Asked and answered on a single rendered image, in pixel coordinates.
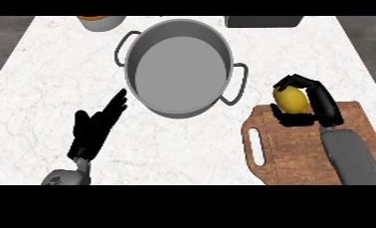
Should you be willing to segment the grey metal pot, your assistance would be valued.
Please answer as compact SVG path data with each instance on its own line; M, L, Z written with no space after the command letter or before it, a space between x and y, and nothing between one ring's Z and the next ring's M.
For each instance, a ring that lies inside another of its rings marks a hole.
M126 71L129 89L146 108L168 118L191 118L216 103L235 105L223 92L238 63L229 43L207 23L192 19L170 19L145 31L127 34L135 41L126 56L115 63Z

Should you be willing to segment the brown wooden cutting board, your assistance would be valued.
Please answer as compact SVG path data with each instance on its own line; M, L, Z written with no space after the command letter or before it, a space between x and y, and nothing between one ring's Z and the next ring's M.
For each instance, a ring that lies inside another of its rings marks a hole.
M338 104L344 124L335 129L351 129L362 137L376 159L376 130L362 106L356 102ZM269 105L252 109L242 126L242 142L250 171L272 184L342 184L329 162L320 140L320 128L283 126Z

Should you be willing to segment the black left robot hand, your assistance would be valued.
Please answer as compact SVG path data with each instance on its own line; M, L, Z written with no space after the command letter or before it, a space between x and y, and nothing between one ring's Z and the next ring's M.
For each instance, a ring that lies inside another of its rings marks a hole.
M89 115L86 111L76 112L74 141L68 157L92 161L104 147L109 132L127 109L127 90L121 89L111 99L105 109Z

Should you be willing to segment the dark grey box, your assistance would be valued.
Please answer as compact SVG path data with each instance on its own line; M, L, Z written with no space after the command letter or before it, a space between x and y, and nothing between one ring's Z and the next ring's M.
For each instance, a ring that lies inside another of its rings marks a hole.
M227 28L291 28L297 27L303 16L226 16Z

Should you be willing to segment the grey cup with orange top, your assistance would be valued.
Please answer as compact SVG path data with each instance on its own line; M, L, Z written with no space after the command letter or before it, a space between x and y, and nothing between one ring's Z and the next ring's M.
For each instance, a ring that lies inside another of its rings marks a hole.
M126 16L80 16L78 20L92 32L107 32L123 24Z

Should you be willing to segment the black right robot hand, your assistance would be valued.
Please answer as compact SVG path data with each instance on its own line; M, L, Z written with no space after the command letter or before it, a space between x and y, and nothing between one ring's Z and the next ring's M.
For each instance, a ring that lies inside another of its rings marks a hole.
M310 126L319 121L323 127L332 127L344 124L337 102L319 81L310 80L303 76L294 74L286 76L275 87L282 93L288 87L306 89L313 114L292 114L285 113L276 104L270 105L273 115L283 126Z

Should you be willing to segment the yellow lemon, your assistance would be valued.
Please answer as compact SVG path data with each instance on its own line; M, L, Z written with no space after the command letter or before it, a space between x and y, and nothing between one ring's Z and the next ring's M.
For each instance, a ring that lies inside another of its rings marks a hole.
M273 89L273 97L279 108L289 114L304 114L309 108L309 99L303 91L288 86L283 91Z

